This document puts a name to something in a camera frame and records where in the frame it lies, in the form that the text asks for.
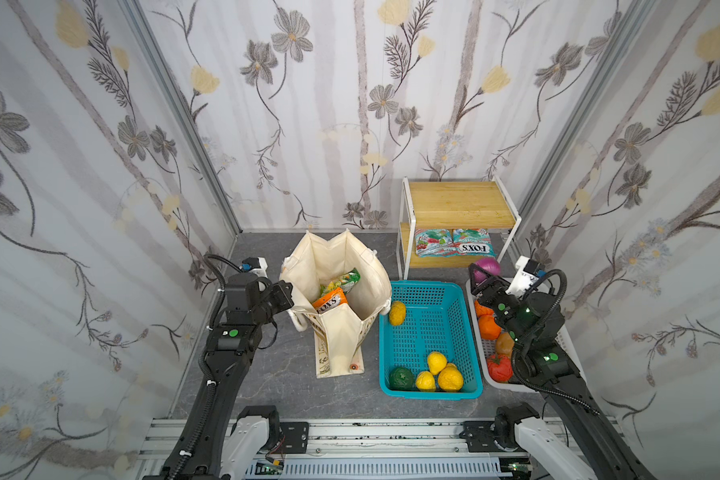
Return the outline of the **purple onion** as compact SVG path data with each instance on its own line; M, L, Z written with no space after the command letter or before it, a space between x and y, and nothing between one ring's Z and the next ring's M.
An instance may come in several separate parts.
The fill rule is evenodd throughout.
M477 260L475 263L473 278L477 284L487 279L488 275L500 276L500 263L493 257L485 257Z

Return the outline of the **orange snack bag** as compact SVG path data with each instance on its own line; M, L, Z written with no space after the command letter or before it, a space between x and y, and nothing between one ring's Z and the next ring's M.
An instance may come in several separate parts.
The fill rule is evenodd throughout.
M337 287L334 290L325 293L322 297L316 300L312 306L318 314L323 314L333 308L347 303L348 301L344 290L341 287Z

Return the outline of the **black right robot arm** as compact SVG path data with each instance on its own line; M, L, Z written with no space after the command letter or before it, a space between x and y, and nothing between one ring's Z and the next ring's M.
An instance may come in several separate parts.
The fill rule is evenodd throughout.
M471 295L492 309L497 324L513 337L509 359L514 377L553 406L580 451L574 453L560 441L527 403L497 409L491 426L496 446L527 452L553 479L652 478L557 340L565 323L560 308L567 290L565 273L549 270L518 290L477 264L468 271Z

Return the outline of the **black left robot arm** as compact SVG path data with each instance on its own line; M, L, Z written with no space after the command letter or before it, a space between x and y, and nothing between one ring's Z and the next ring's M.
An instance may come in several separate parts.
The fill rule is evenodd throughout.
M237 266L208 253L203 261L216 276L219 292L198 360L203 383L154 479L241 479L253 457L279 441L279 417L272 406L244 412L241 427L231 428L229 421L254 355L263 348L262 327L294 306L293 286L271 281L262 257L249 257Z

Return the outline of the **cream floral grocery tote bag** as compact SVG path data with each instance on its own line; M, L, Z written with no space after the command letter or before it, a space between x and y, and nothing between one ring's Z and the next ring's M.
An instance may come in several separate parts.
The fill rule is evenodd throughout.
M316 377L362 374L362 343L392 304L376 251L348 230L330 239L307 232L285 258L280 279L293 286L294 327L313 330Z

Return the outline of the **green snack bag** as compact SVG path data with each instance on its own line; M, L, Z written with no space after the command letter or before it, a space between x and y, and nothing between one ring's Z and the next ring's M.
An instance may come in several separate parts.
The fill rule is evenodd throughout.
M344 293L348 293L357 285L360 280L361 275L358 270L354 268L330 280L327 284L321 285L320 295L323 296L327 293L333 292L337 288L340 288Z

